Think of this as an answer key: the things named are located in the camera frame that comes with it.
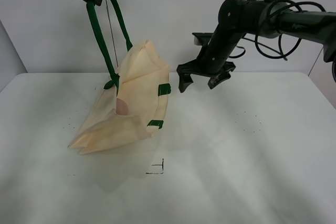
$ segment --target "wire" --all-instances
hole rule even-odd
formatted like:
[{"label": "wire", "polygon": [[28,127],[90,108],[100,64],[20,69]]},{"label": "wire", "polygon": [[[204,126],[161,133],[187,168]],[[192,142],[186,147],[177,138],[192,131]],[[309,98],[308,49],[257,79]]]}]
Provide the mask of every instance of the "wire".
[{"label": "wire", "polygon": [[[244,37],[243,39],[248,40],[248,41],[251,41],[251,42],[254,42],[254,39],[249,39],[249,38],[245,38],[245,37]],[[265,48],[267,48],[267,49],[269,49],[269,50],[271,50],[271,51],[273,51],[273,52],[276,52],[276,53],[279,54],[279,55],[282,55],[281,51],[277,51],[277,50],[275,50],[274,48],[271,48],[271,47],[269,47],[269,46],[266,46],[266,45],[263,44],[263,43],[258,42],[258,45],[263,46],[263,47],[265,47]]]},{"label": "wire", "polygon": [[[243,37],[243,38],[241,38],[241,39],[244,39],[244,40],[248,40],[248,41],[254,42],[253,39],[249,39],[249,38],[245,38],[245,37]],[[269,49],[269,50],[271,50],[271,51],[273,51],[273,52],[276,52],[276,53],[279,54],[279,55],[283,55],[283,53],[281,53],[281,52],[275,50],[274,48],[271,48],[271,47],[269,47],[269,46],[266,46],[266,45],[263,44],[263,43],[258,42],[258,45],[260,45],[260,46],[262,46],[262,47],[265,47],[265,48],[267,48],[267,49]],[[243,49],[244,51],[243,51],[240,55],[237,55],[237,56],[229,56],[230,59],[237,59],[237,58],[240,58],[241,56],[243,56],[243,55],[246,53],[246,49],[245,49],[244,47],[241,47],[241,46],[236,46],[236,47],[237,47],[237,48],[240,48],[240,49]]]},{"label": "wire", "polygon": [[[276,10],[275,12],[273,12],[272,14],[270,13],[273,9],[273,7],[278,4],[278,3],[289,3],[289,5],[286,5],[278,10]],[[269,7],[268,7],[268,11],[267,11],[267,17],[266,19],[260,24],[260,26],[258,27],[258,30],[256,32],[256,37],[255,37],[255,46],[258,50],[258,52],[260,54],[262,54],[263,56],[267,57],[267,58],[270,58],[270,59],[283,59],[283,58],[286,58],[287,56],[289,56],[290,54],[292,54],[297,48],[298,46],[300,45],[302,39],[298,39],[298,41],[296,42],[295,46],[286,54],[283,53],[283,50],[282,50],[282,46],[281,46],[281,39],[282,39],[282,36],[279,37],[279,40],[278,40],[278,45],[279,45],[279,50],[280,50],[280,53],[282,54],[281,56],[270,56],[266,53],[264,53],[260,48],[259,48],[259,44],[258,44],[258,37],[259,37],[259,34],[261,32],[261,29],[262,27],[271,20],[271,18],[275,17],[276,15],[280,14],[281,12],[285,11],[285,10],[288,10],[292,7],[296,7],[298,9],[299,12],[302,11],[302,8],[300,7],[301,5],[313,5],[313,6],[316,6],[317,8],[319,8],[322,12],[325,12],[326,10],[323,8],[322,5],[318,4],[318,3],[315,3],[315,2],[293,2],[291,0],[276,0],[274,1]]]},{"label": "wire", "polygon": [[105,0],[106,3],[106,11],[107,11],[107,16],[109,18],[109,23],[110,23],[110,29],[111,29],[111,35],[112,35],[112,42],[113,42],[113,49],[114,49],[114,56],[115,56],[115,60],[117,63],[117,67],[119,66],[118,64],[118,56],[117,56],[117,51],[115,50],[115,44],[114,44],[114,36],[113,36],[113,31],[112,31],[112,25],[111,25],[111,18],[110,18],[110,12],[109,12],[109,6],[107,4],[107,0]]},{"label": "wire", "polygon": [[332,76],[334,77],[334,81],[336,82],[336,57],[332,63]]},{"label": "wire", "polygon": [[316,60],[315,60],[313,66],[311,67],[311,69],[310,69],[310,71],[309,71],[309,73],[308,73],[308,77],[310,77],[310,74],[311,74],[311,72],[313,71],[313,68],[315,67],[315,64],[316,64],[317,60],[319,59],[319,57],[320,57],[320,55],[321,55],[322,52],[323,52],[323,47],[321,48],[320,53],[317,55]]},{"label": "wire", "polygon": [[237,56],[229,56],[230,59],[237,59],[237,58],[240,58],[241,56],[243,56],[245,53],[246,53],[246,49],[245,47],[240,47],[240,46],[236,46],[237,48],[240,48],[240,49],[243,49],[244,51],[240,54],[240,55],[237,55]]}]

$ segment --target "black cable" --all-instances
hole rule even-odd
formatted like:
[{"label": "black cable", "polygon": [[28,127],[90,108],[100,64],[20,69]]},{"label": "black cable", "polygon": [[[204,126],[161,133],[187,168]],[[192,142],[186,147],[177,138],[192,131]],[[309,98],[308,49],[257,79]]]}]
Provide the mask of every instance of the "black cable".
[{"label": "black cable", "polygon": [[240,55],[237,55],[237,56],[229,56],[230,59],[237,59],[237,58],[240,58],[241,56],[243,56],[245,53],[246,53],[246,49],[244,47],[240,47],[240,46],[236,46],[240,49],[243,49],[244,51],[240,54]]},{"label": "black cable", "polygon": [[334,81],[336,82],[336,57],[332,63],[332,76],[334,77]]},{"label": "black cable", "polygon": [[[245,38],[245,37],[242,38],[242,39],[245,39],[245,40],[254,42],[254,39],[249,39],[249,38]],[[274,48],[271,48],[271,47],[269,47],[269,46],[266,46],[266,45],[263,44],[263,43],[258,42],[258,45],[263,46],[263,47],[265,47],[265,48],[267,48],[267,49],[269,49],[269,50],[271,50],[271,51],[273,51],[273,52],[276,52],[276,53],[279,54],[279,55],[282,55],[281,51],[277,51],[277,50],[275,50]]]},{"label": "black cable", "polygon": [[[278,3],[290,3],[289,5],[287,6],[284,6],[278,10],[276,10],[275,12],[273,12],[272,14],[270,13],[271,10],[273,9],[273,7],[278,4]],[[281,53],[281,56],[270,56],[266,53],[264,53],[260,48],[259,48],[259,42],[258,42],[258,37],[259,37],[259,34],[260,34],[260,31],[262,29],[262,27],[266,24],[266,22],[269,22],[273,17],[275,17],[276,15],[280,14],[281,12],[287,10],[287,9],[290,9],[292,7],[296,7],[298,9],[299,12],[302,11],[301,9],[301,5],[313,5],[313,6],[316,6],[317,8],[319,8],[322,12],[325,12],[326,10],[323,8],[322,5],[318,4],[318,3],[315,3],[315,2],[293,2],[291,0],[277,0],[277,1],[274,1],[269,7],[268,7],[268,11],[267,11],[267,17],[266,19],[260,24],[260,26],[258,27],[258,30],[256,32],[256,37],[255,37],[255,46],[258,50],[258,52],[260,54],[262,54],[263,56],[267,57],[267,58],[270,58],[270,59],[283,59],[287,56],[289,56],[290,54],[292,54],[299,46],[299,44],[301,43],[302,39],[298,39],[298,41],[296,42],[295,46],[286,54],[283,53],[283,50],[282,50],[282,46],[281,46],[281,39],[282,39],[282,36],[279,37],[279,40],[278,40],[278,45],[279,45],[279,50],[280,50],[280,53]]]},{"label": "black cable", "polygon": [[[245,37],[243,37],[242,39],[244,39],[244,40],[248,40],[248,41],[251,41],[251,42],[254,42],[253,39],[249,39],[249,38],[245,38]],[[265,47],[265,48],[267,48],[267,49],[269,49],[269,50],[271,50],[271,51],[273,51],[273,52],[276,52],[276,53],[279,54],[279,55],[283,55],[281,52],[279,52],[279,51],[277,51],[277,50],[275,50],[275,49],[273,49],[273,48],[271,48],[271,47],[269,47],[269,46],[266,46],[266,45],[263,44],[263,43],[258,42],[258,45],[260,45],[260,46],[262,46],[262,47]],[[240,48],[240,49],[243,49],[244,52],[242,52],[240,55],[237,55],[237,56],[229,56],[230,59],[237,59],[237,58],[240,58],[241,56],[243,56],[243,55],[246,53],[246,49],[245,49],[244,47],[241,47],[241,46],[236,46],[236,47],[238,47],[238,48]]]}]

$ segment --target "green strap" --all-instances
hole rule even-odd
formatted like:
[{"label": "green strap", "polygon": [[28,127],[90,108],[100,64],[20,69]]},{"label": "green strap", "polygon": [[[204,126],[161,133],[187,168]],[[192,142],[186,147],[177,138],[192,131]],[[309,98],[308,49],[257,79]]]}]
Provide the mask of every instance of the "green strap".
[{"label": "green strap", "polygon": [[158,126],[159,129],[161,129],[163,126],[163,121],[162,120],[152,120],[149,122],[147,126]]},{"label": "green strap", "polygon": [[[117,0],[110,0],[110,1],[113,5],[113,8],[114,8],[115,12],[116,12],[116,15],[117,15],[117,18],[118,18],[118,21],[119,21],[119,25],[120,25],[122,33],[125,37],[127,51],[129,51],[132,48],[133,45],[130,41],[130,37],[128,36],[127,30],[126,30],[126,27],[125,27],[125,23],[124,23],[124,20],[122,18],[122,14],[121,14],[121,11],[120,11],[120,8],[119,8],[119,5],[118,5],[118,2],[117,2]],[[91,22],[91,26],[92,26],[92,29],[93,29],[94,36],[97,40],[99,49],[104,56],[106,66],[107,66],[107,69],[109,70],[109,74],[110,74],[110,77],[111,77],[111,80],[108,83],[105,84],[104,89],[110,89],[115,85],[117,87],[117,93],[118,93],[119,78],[120,77],[114,71],[113,64],[112,64],[112,61],[111,61],[111,58],[110,58],[110,55],[109,55],[109,51],[107,49],[103,34],[101,32],[101,28],[100,28],[99,21],[98,21],[98,18],[97,18],[94,3],[92,3],[92,2],[87,3],[86,4],[86,9],[87,9],[88,14],[89,14],[89,19],[90,19],[90,22]]]},{"label": "green strap", "polygon": [[171,92],[172,92],[172,89],[171,89],[169,83],[165,83],[165,84],[160,84],[159,85],[158,96],[165,95],[165,94],[170,94]]}]

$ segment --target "green bag handle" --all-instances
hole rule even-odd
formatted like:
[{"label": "green bag handle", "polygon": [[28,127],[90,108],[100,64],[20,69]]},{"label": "green bag handle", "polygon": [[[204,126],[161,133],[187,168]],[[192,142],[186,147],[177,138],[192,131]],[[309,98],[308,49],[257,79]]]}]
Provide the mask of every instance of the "green bag handle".
[{"label": "green bag handle", "polygon": [[[119,22],[119,25],[121,27],[122,34],[125,37],[127,51],[129,51],[133,47],[133,45],[131,43],[130,37],[128,36],[127,30],[126,30],[126,27],[125,27],[125,23],[124,23],[124,20],[122,18],[122,14],[121,14],[121,11],[120,11],[120,7],[118,5],[117,0],[110,0],[110,1],[113,5],[113,8],[114,8],[115,12],[116,12],[118,22]],[[101,32],[101,28],[100,28],[99,21],[98,21],[98,18],[97,18],[97,14],[96,14],[96,10],[95,10],[95,4],[92,3],[92,2],[87,3],[86,4],[86,9],[87,9],[88,14],[89,14],[89,19],[90,19],[90,22],[91,22],[91,26],[92,26],[92,29],[93,29],[94,36],[95,36],[96,41],[98,43],[99,49],[104,56],[106,66],[107,66],[107,69],[109,70],[109,74],[110,74],[110,77],[111,77],[111,80],[105,84],[104,89],[110,89],[115,85],[117,87],[117,94],[118,94],[120,76],[114,71],[113,64],[112,64],[112,61],[111,61],[111,58],[110,58],[110,54],[109,54],[109,51],[107,49],[107,46],[106,46],[106,43],[105,43],[105,40],[104,40],[104,36]]]}]

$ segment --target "tabletop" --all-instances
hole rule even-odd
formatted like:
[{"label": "tabletop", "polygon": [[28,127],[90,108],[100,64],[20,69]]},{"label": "tabletop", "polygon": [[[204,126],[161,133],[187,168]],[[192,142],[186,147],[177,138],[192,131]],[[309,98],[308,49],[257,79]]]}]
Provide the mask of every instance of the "tabletop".
[{"label": "tabletop", "polygon": [[20,74],[0,93],[1,223],[336,222],[336,110],[304,74],[194,76],[181,94],[171,73],[158,135],[79,155],[107,77]]}]

